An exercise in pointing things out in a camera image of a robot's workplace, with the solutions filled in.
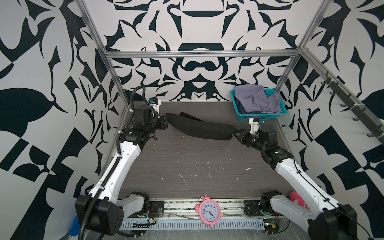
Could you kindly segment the black skirt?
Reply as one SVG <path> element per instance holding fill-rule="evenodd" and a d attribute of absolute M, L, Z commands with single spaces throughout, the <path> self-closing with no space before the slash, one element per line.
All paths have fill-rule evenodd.
<path fill-rule="evenodd" d="M 168 123 L 191 137 L 208 140 L 230 140 L 235 126 L 204 122 L 188 117 L 167 113 Z"/>

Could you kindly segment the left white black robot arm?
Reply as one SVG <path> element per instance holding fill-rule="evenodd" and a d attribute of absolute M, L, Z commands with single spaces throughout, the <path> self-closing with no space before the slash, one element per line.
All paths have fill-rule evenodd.
<path fill-rule="evenodd" d="M 148 215 L 150 199 L 147 194 L 133 192 L 119 199 L 122 184 L 145 144 L 156 140 L 157 130 L 166 130 L 168 120 L 160 113 L 161 100 L 150 98 L 135 106 L 130 100 L 130 117 L 116 137 L 116 152 L 104 174 L 86 196 L 79 196 L 75 209 L 80 224 L 78 238 L 84 239 L 87 230 L 105 235 L 119 233 L 123 220 L 132 215 Z"/>

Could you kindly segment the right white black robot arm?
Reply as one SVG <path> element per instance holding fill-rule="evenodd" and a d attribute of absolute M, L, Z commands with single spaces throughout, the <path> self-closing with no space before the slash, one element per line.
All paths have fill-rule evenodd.
<path fill-rule="evenodd" d="M 312 240 L 356 240 L 356 211 L 341 205 L 316 184 L 295 161 L 293 155 L 278 145 L 276 131 L 271 126 L 251 123 L 249 130 L 234 130 L 233 135 L 247 148 L 261 152 L 262 159 L 282 176 L 307 204 L 302 207 L 278 191 L 262 196 L 264 209 L 287 217 L 305 230 Z"/>

